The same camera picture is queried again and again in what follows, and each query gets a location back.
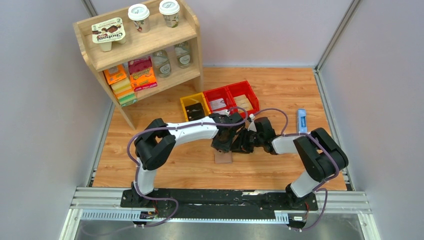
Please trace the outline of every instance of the white wall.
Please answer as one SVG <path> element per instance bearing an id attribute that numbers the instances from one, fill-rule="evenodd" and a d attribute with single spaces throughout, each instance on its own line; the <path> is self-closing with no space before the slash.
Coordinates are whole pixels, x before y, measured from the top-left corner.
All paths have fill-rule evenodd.
<path id="1" fill-rule="evenodd" d="M 93 166 L 111 102 L 75 38 L 87 17 L 79 0 L 2 2 L 0 239 L 58 239 Z"/>
<path id="2" fill-rule="evenodd" d="M 322 70 L 383 240 L 423 239 L 424 2 L 363 0 Z"/>
<path id="3" fill-rule="evenodd" d="M 140 0 L 91 0 L 99 14 Z M 200 21 L 203 64 L 314 66 L 351 0 L 186 0 Z"/>

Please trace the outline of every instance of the jar lid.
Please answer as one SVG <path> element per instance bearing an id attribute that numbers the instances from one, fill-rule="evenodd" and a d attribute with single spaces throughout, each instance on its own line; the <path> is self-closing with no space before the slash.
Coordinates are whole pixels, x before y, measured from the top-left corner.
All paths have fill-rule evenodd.
<path id="1" fill-rule="evenodd" d="M 133 21 L 141 21 L 150 15 L 149 9 L 144 4 L 134 4 L 128 8 L 128 17 Z"/>
<path id="2" fill-rule="evenodd" d="M 159 12 L 163 15 L 173 15 L 180 11 L 180 5 L 176 0 L 163 0 L 159 4 Z"/>

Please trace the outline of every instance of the red plastic crate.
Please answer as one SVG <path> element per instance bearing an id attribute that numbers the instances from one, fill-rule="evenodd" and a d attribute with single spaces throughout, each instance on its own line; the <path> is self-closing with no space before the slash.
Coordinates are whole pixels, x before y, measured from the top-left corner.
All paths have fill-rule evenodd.
<path id="1" fill-rule="evenodd" d="M 209 110 L 211 113 L 220 111 L 220 110 L 229 109 L 236 106 L 236 103 L 234 102 L 233 97 L 229 94 L 228 89 L 226 89 L 225 86 L 204 91 L 203 94 L 204 94 L 204 98 L 206 99 L 207 106 L 209 107 Z M 213 109 L 210 102 L 214 100 L 218 100 L 218 99 L 223 99 L 226 106 Z"/>
<path id="2" fill-rule="evenodd" d="M 255 93 L 252 90 L 251 85 L 248 81 L 241 81 L 234 84 L 230 84 L 225 86 L 228 89 L 229 95 L 232 97 L 232 100 L 234 102 L 234 105 L 236 101 L 234 100 L 234 97 L 246 95 L 247 99 L 249 100 L 250 104 L 252 105 L 252 110 L 248 110 L 247 114 L 253 114 L 260 110 L 259 108 L 259 101 L 256 97 Z M 240 115 L 244 118 L 245 113 L 241 112 Z"/>

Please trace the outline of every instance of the orange box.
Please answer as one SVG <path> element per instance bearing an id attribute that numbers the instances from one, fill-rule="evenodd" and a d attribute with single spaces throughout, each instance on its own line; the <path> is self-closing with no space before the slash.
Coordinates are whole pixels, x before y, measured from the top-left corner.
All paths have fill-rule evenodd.
<path id="1" fill-rule="evenodd" d="M 133 89 L 132 89 L 132 88 L 130 88 L 130 89 L 125 90 L 125 91 L 123 91 L 123 92 L 121 92 L 121 93 L 115 94 L 115 96 L 116 96 L 116 98 L 117 98 L 117 99 L 120 99 L 120 98 L 122 98 L 122 97 L 125 97 L 125 96 L 127 96 L 127 95 L 129 95 L 129 94 L 133 94 L 133 93 L 134 93 Z"/>
<path id="2" fill-rule="evenodd" d="M 153 88 L 158 85 L 155 74 L 153 73 L 150 57 L 129 61 L 128 68 L 129 81 L 134 92 Z"/>
<path id="3" fill-rule="evenodd" d="M 127 78 L 127 73 L 125 72 L 124 65 L 122 64 L 106 69 L 103 73 L 109 85 Z"/>

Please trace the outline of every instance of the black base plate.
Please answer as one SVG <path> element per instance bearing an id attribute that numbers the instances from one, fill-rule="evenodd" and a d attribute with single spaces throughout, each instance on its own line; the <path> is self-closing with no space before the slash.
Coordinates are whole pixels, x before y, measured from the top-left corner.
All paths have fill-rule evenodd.
<path id="1" fill-rule="evenodd" d="M 275 210 L 306 211 L 305 204 L 297 208 L 285 203 L 285 192 L 268 192 L 257 195 L 243 195 L 254 190 L 223 189 L 176 189 L 159 188 L 148 194 L 153 198 L 173 198 L 179 203 L 174 218 L 190 219 L 274 219 Z M 315 194 L 305 200 L 310 211 L 318 210 Z M 173 201 L 153 203 L 140 197 L 134 187 L 122 193 L 122 208 L 157 208 L 158 216 L 165 218 L 175 209 Z"/>

